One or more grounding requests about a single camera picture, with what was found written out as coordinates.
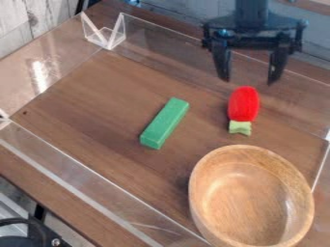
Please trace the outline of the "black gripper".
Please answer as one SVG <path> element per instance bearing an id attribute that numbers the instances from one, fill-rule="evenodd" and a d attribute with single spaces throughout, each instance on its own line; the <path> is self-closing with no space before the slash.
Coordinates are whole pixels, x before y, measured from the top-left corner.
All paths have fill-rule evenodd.
<path id="1" fill-rule="evenodd" d="M 270 13 L 260 21 L 237 18 L 235 14 L 211 18 L 202 26 L 202 47 L 211 49 L 218 77 L 231 79 L 231 49 L 270 50 L 269 81 L 281 78 L 289 53 L 302 51 L 304 32 L 309 26 L 305 19 Z"/>

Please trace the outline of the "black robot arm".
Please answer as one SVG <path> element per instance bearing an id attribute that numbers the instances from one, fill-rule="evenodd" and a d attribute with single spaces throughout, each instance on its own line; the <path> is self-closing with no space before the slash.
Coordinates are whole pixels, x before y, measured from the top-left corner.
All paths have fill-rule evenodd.
<path id="1" fill-rule="evenodd" d="M 269 85 L 281 78 L 289 56 L 304 48 L 305 19 L 276 14 L 270 0 L 235 0 L 231 14 L 211 18 L 202 26 L 202 47 L 213 56 L 218 77 L 231 79 L 234 49 L 269 50 Z"/>

